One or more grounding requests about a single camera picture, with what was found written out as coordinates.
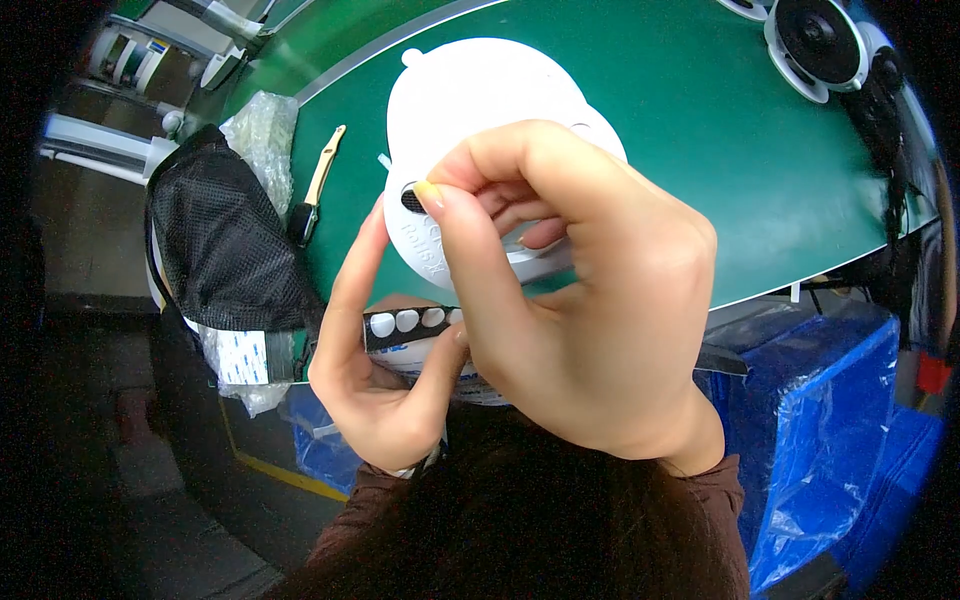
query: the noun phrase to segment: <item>black mesh bag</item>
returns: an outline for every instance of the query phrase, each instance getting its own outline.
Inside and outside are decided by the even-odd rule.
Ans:
[[[228,331],[306,328],[316,339],[323,303],[267,193],[216,127],[160,163],[144,213],[151,275],[187,319]],[[153,227],[172,298],[156,271]]]

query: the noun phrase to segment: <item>yellow floor line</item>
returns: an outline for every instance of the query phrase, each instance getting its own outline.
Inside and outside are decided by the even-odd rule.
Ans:
[[[277,465],[272,465],[239,449],[236,441],[233,439],[233,431],[230,429],[230,419],[227,417],[227,407],[224,405],[224,399],[217,397],[217,401],[220,402],[220,414],[224,416],[224,426],[227,428],[227,437],[230,441],[230,450],[233,451],[233,456],[238,461],[247,467],[252,468],[253,470],[260,471],[265,475],[273,477],[278,481],[282,481],[287,485],[294,486],[295,488],[300,488],[301,490],[312,492],[333,500],[338,500],[340,502],[347,501],[347,497],[345,495],[337,492],[322,481],[317,481],[316,479],[307,477],[301,473],[294,473],[291,470],[278,467]]]

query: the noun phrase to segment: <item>hand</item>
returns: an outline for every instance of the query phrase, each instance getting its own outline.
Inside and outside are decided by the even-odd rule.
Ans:
[[[440,225],[477,370],[540,426],[629,459],[695,474],[723,431],[692,381],[716,234],[701,214],[563,127],[476,134],[415,192]],[[569,236],[578,281],[528,300],[500,237]]]
[[[307,377],[357,455],[376,467],[400,470],[440,441],[467,349],[463,324],[449,327],[409,391],[400,377],[370,361],[362,343],[363,312],[388,241],[377,201],[333,282]]]

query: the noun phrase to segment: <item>right hand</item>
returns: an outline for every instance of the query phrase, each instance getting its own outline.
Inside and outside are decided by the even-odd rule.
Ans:
[[[703,215],[545,121],[466,139],[427,181],[415,191],[440,226],[473,363],[507,401],[574,444],[677,474],[723,458],[692,381],[716,255]],[[578,281],[528,300],[500,238],[534,220],[523,244],[568,235]]]

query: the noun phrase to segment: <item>wrist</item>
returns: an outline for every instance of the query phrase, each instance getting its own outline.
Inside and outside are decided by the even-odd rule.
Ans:
[[[400,479],[410,479],[417,472],[418,468],[427,468],[430,465],[433,465],[434,463],[436,463],[437,459],[440,458],[441,451],[442,451],[441,445],[437,444],[433,446],[433,449],[430,450],[430,452],[425,457],[423,457],[422,459],[420,459],[410,467],[400,468],[396,470],[385,468],[383,470],[390,473],[394,477],[398,477]]]
[[[664,402],[655,419],[644,416],[626,443],[606,451],[627,460],[660,460],[671,475],[697,475],[723,459],[723,425],[693,380]]]

